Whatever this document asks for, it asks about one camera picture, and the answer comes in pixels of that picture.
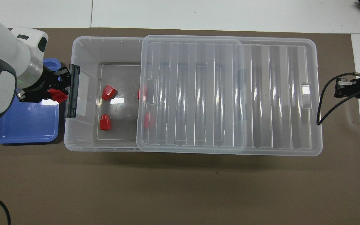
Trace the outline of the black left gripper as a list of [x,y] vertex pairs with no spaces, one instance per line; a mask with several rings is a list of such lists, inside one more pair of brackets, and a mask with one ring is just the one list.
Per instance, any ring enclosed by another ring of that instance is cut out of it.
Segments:
[[27,88],[17,89],[17,99],[21,103],[40,103],[42,100],[63,102],[63,94],[69,94],[71,73],[63,67],[50,70],[43,64],[39,79]]

